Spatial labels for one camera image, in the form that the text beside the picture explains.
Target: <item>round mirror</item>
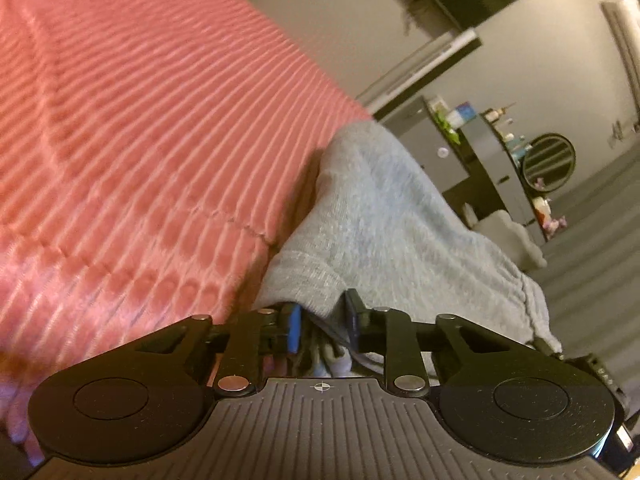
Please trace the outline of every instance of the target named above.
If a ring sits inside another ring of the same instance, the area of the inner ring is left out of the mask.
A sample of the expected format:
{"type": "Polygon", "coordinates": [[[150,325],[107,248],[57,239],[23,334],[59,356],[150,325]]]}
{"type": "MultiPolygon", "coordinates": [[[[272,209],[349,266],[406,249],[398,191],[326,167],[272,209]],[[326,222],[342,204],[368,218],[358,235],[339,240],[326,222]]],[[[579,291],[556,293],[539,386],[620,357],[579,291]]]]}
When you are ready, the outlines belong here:
{"type": "Polygon", "coordinates": [[[564,186],[574,169],[574,146],[558,134],[536,137],[522,158],[524,181],[531,189],[540,192],[551,192],[564,186]]]}

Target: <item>striped pink fabric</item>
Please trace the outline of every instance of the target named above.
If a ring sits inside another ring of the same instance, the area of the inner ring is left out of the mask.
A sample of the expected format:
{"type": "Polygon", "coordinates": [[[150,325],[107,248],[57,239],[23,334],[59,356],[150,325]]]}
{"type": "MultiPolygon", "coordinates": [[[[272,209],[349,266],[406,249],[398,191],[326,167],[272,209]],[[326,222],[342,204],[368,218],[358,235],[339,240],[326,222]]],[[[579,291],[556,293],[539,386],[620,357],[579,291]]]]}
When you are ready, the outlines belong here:
{"type": "Polygon", "coordinates": [[[0,0],[0,420],[44,377],[250,304],[367,118],[244,0],[0,0]]]}

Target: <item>white wall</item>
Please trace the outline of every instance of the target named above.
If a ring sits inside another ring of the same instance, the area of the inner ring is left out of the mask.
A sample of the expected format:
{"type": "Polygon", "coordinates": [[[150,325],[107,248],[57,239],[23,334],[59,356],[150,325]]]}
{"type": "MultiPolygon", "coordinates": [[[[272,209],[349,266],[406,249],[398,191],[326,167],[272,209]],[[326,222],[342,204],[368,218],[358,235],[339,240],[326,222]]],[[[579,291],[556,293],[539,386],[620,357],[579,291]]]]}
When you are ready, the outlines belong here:
{"type": "Polygon", "coordinates": [[[399,0],[251,0],[353,98],[452,24],[431,4],[405,29],[399,0]]]}
{"type": "Polygon", "coordinates": [[[478,27],[483,46],[424,90],[478,110],[517,101],[513,132],[558,132],[574,143],[577,167],[563,194],[629,147],[610,149],[612,123],[635,112],[626,73],[599,3],[519,0],[478,27]]]}

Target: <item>circular cap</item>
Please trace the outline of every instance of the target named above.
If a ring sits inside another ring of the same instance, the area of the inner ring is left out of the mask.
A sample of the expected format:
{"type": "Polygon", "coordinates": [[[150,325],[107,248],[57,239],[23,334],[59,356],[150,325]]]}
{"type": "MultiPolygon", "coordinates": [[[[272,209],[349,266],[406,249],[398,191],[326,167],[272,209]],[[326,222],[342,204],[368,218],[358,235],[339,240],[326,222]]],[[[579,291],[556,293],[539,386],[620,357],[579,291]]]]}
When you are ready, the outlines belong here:
{"type": "Polygon", "coordinates": [[[394,384],[396,388],[406,392],[417,392],[423,389],[427,383],[417,375],[401,375],[394,381],[394,384]]]}
{"type": "Polygon", "coordinates": [[[239,375],[228,375],[218,381],[218,387],[226,392],[241,392],[247,386],[249,381],[239,375]]]}
{"type": "Polygon", "coordinates": [[[498,384],[494,400],[505,412],[525,420],[547,420],[562,413],[569,404],[569,397],[560,386],[533,377],[498,384]]]}
{"type": "Polygon", "coordinates": [[[144,384],[131,379],[100,379],[83,386],[74,398],[79,412],[98,420],[117,420],[139,412],[149,400],[144,384]]]}

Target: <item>bed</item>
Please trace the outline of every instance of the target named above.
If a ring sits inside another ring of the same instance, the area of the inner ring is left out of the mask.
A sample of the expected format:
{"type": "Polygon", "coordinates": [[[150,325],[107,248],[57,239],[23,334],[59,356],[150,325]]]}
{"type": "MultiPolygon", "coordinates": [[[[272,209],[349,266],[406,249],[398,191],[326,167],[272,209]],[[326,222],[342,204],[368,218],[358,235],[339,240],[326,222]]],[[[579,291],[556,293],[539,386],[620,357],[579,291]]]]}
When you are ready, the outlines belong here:
{"type": "Polygon", "coordinates": [[[640,4],[638,0],[607,0],[602,9],[616,38],[640,110],[640,4]]]}
{"type": "Polygon", "coordinates": [[[368,118],[245,0],[0,0],[0,431],[43,378],[249,307],[368,118]]]}

